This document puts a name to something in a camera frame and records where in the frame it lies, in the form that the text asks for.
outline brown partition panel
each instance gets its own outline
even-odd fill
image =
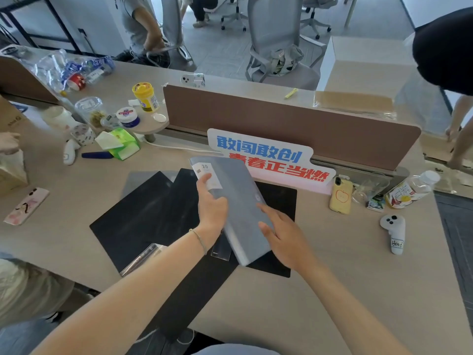
[[[49,89],[12,57],[0,56],[0,93],[59,104]]]
[[[421,134],[414,125],[168,85],[171,126],[217,128],[312,147],[314,154],[395,170]]]

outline person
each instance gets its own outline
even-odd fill
[[[215,243],[225,225],[228,201],[197,181],[198,226],[127,275],[51,332],[32,355],[125,354],[174,289]],[[259,227],[275,256],[298,272],[325,306],[348,348],[357,355],[411,354],[334,276],[310,249],[302,230],[285,214],[259,204],[273,223]],[[199,354],[270,355],[275,352],[223,344]]]
[[[0,153],[19,150],[18,133],[0,133]],[[74,282],[18,259],[0,259],[0,328],[75,311],[91,299]]]
[[[196,22],[192,24],[194,28],[200,28],[207,25],[209,21],[209,14],[205,12],[204,8],[213,10],[219,4],[219,0],[180,0],[181,1],[181,19],[184,19],[187,6],[190,6],[194,11]]]
[[[473,145],[473,118],[459,132],[473,108],[473,7],[454,11],[415,30],[412,53],[421,76],[436,86],[460,93],[446,129],[449,142],[458,137],[447,166],[473,175],[463,167],[464,155]]]
[[[130,49],[116,57],[117,61],[168,68],[171,64],[159,24],[147,0],[115,0],[121,22],[130,37]]]

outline office chair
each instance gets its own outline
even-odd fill
[[[184,45],[179,0],[161,0],[161,3],[163,6],[163,34],[170,44],[162,51],[169,51],[171,57],[169,68],[193,72],[197,69],[197,66]]]
[[[314,16],[316,14],[316,8],[327,9],[327,8],[337,5],[337,3],[338,3],[338,0],[304,0],[302,3],[302,6],[305,8],[305,12],[309,13],[310,9],[312,9],[312,13],[310,14],[310,18],[300,21],[301,23],[300,29],[303,29],[306,26],[312,27],[312,29],[316,33],[316,40],[320,38],[320,34],[319,34],[319,31],[317,30],[317,26],[327,27],[327,32],[330,32],[332,30],[330,25],[316,20]]]
[[[310,67],[299,63],[289,73],[280,77],[268,77],[271,51],[299,46],[299,22],[302,0],[248,0],[248,23],[252,46],[245,76],[248,81],[277,86],[315,90],[320,74],[312,69],[322,59],[326,44],[304,36],[305,41],[321,48],[321,55]],[[260,70],[265,65],[266,72]]]
[[[243,26],[243,31],[246,31],[246,25],[243,23],[242,20],[248,20],[248,16],[240,13],[240,6],[238,4],[240,0],[234,1],[236,1],[236,12],[234,14],[222,16],[222,30],[224,30],[229,23],[232,23],[233,21],[238,21]]]

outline yellow plastic jar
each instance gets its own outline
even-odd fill
[[[141,103],[141,107],[146,112],[154,112],[159,108],[153,86],[148,82],[140,82],[133,86],[133,94]]]

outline gray t-shirt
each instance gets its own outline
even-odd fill
[[[144,44],[148,32],[133,18],[133,12],[138,7],[144,7],[151,15],[153,11],[147,0],[117,0],[118,10],[121,13],[121,22],[126,33],[130,36],[131,49],[133,52],[144,53]]]
[[[241,345],[241,344],[221,344],[212,345],[196,352],[194,355],[279,355],[272,350],[262,347]]]

